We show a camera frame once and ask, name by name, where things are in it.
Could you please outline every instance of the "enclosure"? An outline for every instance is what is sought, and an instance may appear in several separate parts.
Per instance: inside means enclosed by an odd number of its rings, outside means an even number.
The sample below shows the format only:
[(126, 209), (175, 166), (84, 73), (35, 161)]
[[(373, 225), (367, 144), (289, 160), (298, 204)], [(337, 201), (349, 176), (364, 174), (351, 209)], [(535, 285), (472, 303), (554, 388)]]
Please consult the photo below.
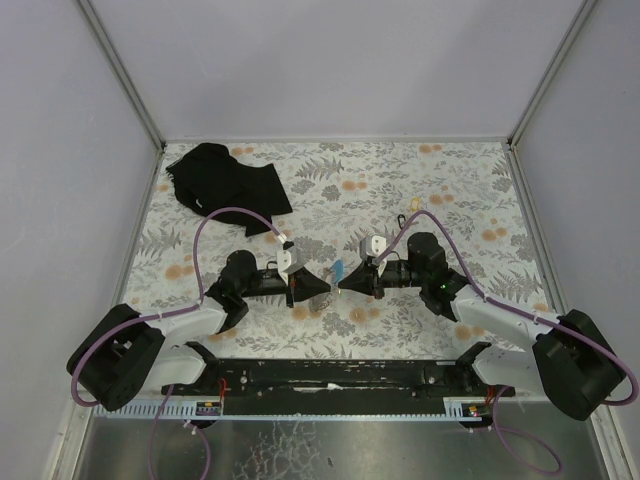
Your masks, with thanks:
[[(197, 296), (201, 216), (176, 199), (166, 167), (205, 142), (242, 165), (273, 165), (293, 210), (274, 225), (319, 278), (330, 281), (337, 259), (345, 274), (356, 269), (360, 239), (393, 239), (417, 201), (483, 288), (539, 311), (587, 312), (640, 372), (637, 2), (28, 0), (0, 9), (3, 478), (147, 475), (152, 422), (75, 405), (64, 367), (112, 305), (157, 311)], [(435, 229), (425, 219), (413, 230)], [(264, 266), (276, 240), (210, 222), (204, 283), (234, 250)], [(406, 257), (404, 240), (396, 250)], [(450, 249), (447, 259), (457, 268)], [(448, 360), (502, 341), (431, 313), (410, 290), (374, 301), (334, 288), (293, 309), (284, 297), (247, 302), (235, 328), (200, 339), (216, 356)], [(629, 391), (623, 382), (613, 397)], [(562, 457), (560, 478), (638, 478), (637, 404), (601, 406), (586, 422), (545, 398), (502, 408), (505, 424)], [(537, 476), (490, 432), (458, 427), (218, 422), (204, 430), (207, 478)], [(200, 478), (198, 442), (160, 422), (158, 477)], [(513, 445), (553, 468), (543, 449)]]

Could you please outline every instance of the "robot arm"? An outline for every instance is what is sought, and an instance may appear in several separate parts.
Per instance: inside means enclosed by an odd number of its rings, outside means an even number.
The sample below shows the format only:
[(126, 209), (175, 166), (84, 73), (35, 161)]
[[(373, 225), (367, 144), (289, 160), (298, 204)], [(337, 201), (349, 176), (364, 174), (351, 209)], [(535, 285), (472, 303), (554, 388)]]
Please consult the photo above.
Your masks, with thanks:
[[(512, 385), (546, 395), (566, 415), (585, 420), (624, 380), (622, 370), (588, 345), (487, 302), (466, 277), (449, 268), (445, 252), (433, 234), (413, 234), (407, 242), (407, 260), (377, 262), (376, 257), (385, 248), (384, 237), (364, 239), (360, 245), (361, 265), (338, 287), (378, 299), (386, 288), (419, 287), (420, 298), (433, 313), (480, 326), (519, 347), (520, 351), (494, 345), (483, 347), (475, 357), (473, 369), (485, 384)], [(505, 299), (500, 302), (523, 308)], [(571, 310), (565, 316), (534, 310), (531, 313), (568, 327), (613, 352), (593, 321), (582, 312)]]
[[(185, 313), (164, 318), (162, 312), (147, 312), (160, 318), (133, 325), (103, 344), (82, 369), (79, 382), (108, 411), (123, 407), (139, 392), (192, 384), (206, 367), (196, 340), (235, 327), (249, 311), (243, 298), (284, 294), (293, 307), (329, 291), (330, 285), (304, 268), (292, 242), (278, 252), (274, 269), (259, 270), (251, 252), (235, 251), (199, 306), (178, 307)], [(67, 371), (74, 372), (102, 335), (140, 315), (126, 304), (113, 307), (71, 356)]]

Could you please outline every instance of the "red wire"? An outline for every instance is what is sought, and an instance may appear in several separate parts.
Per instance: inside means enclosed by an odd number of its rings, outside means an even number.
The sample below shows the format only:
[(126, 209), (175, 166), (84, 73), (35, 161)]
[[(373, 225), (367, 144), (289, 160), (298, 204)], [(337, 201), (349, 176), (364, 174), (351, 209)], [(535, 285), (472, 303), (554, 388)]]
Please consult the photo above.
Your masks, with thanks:
[(227, 390), (227, 380), (225, 378), (223, 378), (222, 380), (218, 380), (218, 385), (220, 385), (220, 409), (222, 410), (224, 392)]
[(491, 400), (493, 400), (493, 398), (495, 397), (495, 387), (490, 386), (488, 391), (487, 391), (487, 398), (485, 398), (484, 400), (484, 404), (485, 405), (489, 405), (491, 403)]

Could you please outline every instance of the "metal floor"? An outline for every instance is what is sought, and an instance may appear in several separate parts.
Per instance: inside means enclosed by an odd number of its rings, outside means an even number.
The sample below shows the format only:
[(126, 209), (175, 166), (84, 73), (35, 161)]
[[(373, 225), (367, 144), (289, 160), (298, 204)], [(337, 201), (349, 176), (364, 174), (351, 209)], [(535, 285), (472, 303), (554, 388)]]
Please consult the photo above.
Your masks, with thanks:
[[(547, 403), (501, 402), (501, 424), (541, 436), (560, 455), (554, 478), (609, 478), (589, 422), (577, 422)], [(76, 480), (149, 478), (150, 420), (93, 419)], [(492, 432), (468, 433), (442, 422), (221, 421), (205, 430), (212, 450), (208, 479), (538, 479), (518, 464)], [(553, 459), (527, 440), (507, 435), (517, 452), (540, 468)], [(161, 421), (154, 438), (158, 479), (198, 479), (204, 449), (180, 422)]]

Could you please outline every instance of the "floral tablecloth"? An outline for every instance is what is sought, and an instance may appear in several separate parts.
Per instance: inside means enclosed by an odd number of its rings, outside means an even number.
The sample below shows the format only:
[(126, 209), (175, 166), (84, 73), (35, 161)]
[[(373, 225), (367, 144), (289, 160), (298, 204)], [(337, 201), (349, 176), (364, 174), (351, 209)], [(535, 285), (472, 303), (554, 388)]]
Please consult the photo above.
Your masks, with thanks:
[[(193, 235), (202, 220), (175, 199), (165, 168), (195, 144), (170, 144), (139, 238), (124, 299), (138, 309), (168, 309), (197, 297)], [(368, 233), (391, 240), (396, 217), (412, 201), (435, 213), (457, 242), (472, 273), (489, 291), (546, 309), (534, 260), (499, 143), (257, 143), (230, 144), (252, 166), (275, 165), (294, 212), (274, 218), (293, 239), (315, 275), (331, 280), (336, 259), (345, 275), (360, 262), (358, 242)], [(435, 231), (428, 218), (412, 231)], [(397, 249), (406, 257), (406, 238)], [(249, 239), (244, 228), (215, 221), (201, 237), (206, 288), (232, 251), (247, 249), (258, 268), (273, 260), (272, 233)], [(449, 261), (456, 268), (451, 249)], [(417, 289), (389, 289), (382, 300), (337, 289), (286, 308), (283, 297), (247, 299), (240, 324), (200, 341), (222, 357), (456, 358), (475, 341), (494, 338), (427, 310)]]

